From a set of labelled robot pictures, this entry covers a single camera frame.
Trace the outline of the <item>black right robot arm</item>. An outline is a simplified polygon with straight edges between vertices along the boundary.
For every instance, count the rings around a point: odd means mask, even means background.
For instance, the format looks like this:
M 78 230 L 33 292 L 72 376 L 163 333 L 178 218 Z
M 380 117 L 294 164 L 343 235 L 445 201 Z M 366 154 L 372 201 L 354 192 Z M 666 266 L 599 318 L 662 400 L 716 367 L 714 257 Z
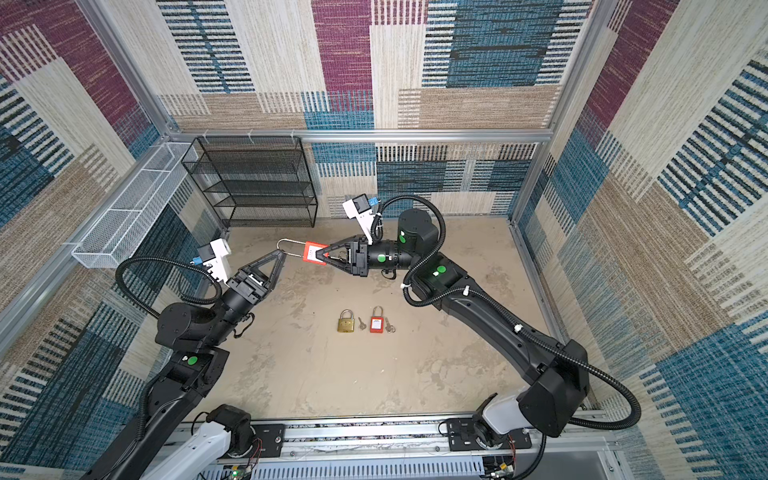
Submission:
M 384 238 L 383 215 L 403 199 L 398 195 L 373 204 L 361 194 L 345 201 L 345 213 L 358 222 L 360 234 L 311 251 L 308 257 L 359 277 L 372 270 L 404 271 L 400 289 L 408 305 L 433 307 L 460 320 L 515 368 L 527 389 L 493 394 L 473 414 L 472 428 L 482 447 L 494 449 L 508 433 L 518 429 L 534 429 L 545 437 L 557 437 L 567 425 L 618 431 L 640 421 L 642 407 L 637 397 L 619 380 L 591 365 L 581 344 L 575 340 L 561 343 L 534 328 L 442 253 L 446 222 L 429 200 L 410 196 L 415 205 L 399 215 L 396 238 Z M 625 417 L 603 422 L 577 417 L 592 378 L 626 400 L 629 412 Z

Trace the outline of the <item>brass padlock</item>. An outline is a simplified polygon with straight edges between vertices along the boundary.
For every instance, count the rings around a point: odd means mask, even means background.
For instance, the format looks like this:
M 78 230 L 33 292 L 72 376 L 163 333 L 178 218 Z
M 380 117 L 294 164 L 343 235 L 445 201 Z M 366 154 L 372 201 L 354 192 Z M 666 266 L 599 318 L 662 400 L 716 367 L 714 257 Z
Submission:
M 355 331 L 356 319 L 352 310 L 344 309 L 338 318 L 337 331 L 339 333 L 353 333 Z

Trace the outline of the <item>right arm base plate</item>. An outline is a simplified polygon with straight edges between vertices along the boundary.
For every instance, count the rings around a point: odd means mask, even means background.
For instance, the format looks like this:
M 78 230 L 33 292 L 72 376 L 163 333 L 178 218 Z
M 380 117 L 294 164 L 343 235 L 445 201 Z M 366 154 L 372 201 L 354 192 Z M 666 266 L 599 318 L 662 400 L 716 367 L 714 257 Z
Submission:
M 448 418 L 438 424 L 437 430 L 448 440 L 452 452 L 528 449 L 533 445 L 530 434 L 522 429 L 501 435 L 471 418 Z

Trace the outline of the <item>white mesh wall basket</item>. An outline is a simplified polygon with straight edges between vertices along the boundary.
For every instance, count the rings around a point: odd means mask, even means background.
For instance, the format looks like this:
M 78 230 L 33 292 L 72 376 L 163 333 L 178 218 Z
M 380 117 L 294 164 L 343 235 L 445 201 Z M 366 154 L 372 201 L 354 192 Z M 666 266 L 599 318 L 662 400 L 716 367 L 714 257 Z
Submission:
M 87 269 L 114 269 L 130 258 L 186 176 L 187 143 L 160 146 L 74 247 L 72 257 Z

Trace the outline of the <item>aluminium front rail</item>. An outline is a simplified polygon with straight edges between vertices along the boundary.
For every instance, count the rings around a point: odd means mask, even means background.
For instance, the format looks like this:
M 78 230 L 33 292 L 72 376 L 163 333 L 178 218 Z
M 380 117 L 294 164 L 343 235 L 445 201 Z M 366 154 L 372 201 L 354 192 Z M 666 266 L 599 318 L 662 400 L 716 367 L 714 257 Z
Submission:
M 438 424 L 474 413 L 255 421 L 235 407 L 180 424 L 138 479 L 628 479 L 613 435 L 567 425 L 534 429 L 532 447 L 452 452 Z M 277 458 L 232 459 L 231 433 L 285 424 Z

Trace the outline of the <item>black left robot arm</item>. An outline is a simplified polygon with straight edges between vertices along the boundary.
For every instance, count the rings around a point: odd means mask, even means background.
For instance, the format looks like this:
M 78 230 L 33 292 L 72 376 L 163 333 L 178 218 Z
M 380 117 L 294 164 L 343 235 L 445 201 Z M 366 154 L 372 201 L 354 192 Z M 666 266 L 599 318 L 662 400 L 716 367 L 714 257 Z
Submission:
M 277 286 L 287 254 L 279 249 L 240 267 L 220 285 L 213 275 L 191 264 L 159 257 L 132 257 L 116 270 L 120 291 L 142 306 L 124 281 L 128 267 L 157 262 L 190 270 L 213 283 L 211 298 L 172 303 L 162 312 L 146 307 L 157 320 L 155 342 L 171 349 L 168 362 L 143 388 L 136 416 L 83 475 L 85 479 L 138 479 L 186 416 L 220 379 L 229 352 L 220 345 L 242 336 L 243 322 Z

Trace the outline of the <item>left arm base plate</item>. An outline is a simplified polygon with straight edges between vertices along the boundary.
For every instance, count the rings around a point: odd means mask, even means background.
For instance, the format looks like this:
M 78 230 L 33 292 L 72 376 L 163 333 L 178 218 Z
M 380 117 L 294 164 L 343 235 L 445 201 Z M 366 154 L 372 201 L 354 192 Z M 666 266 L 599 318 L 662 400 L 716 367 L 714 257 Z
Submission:
M 226 456 L 250 461 L 277 458 L 282 452 L 285 430 L 285 424 L 275 423 L 237 427 L 231 433 L 230 449 Z

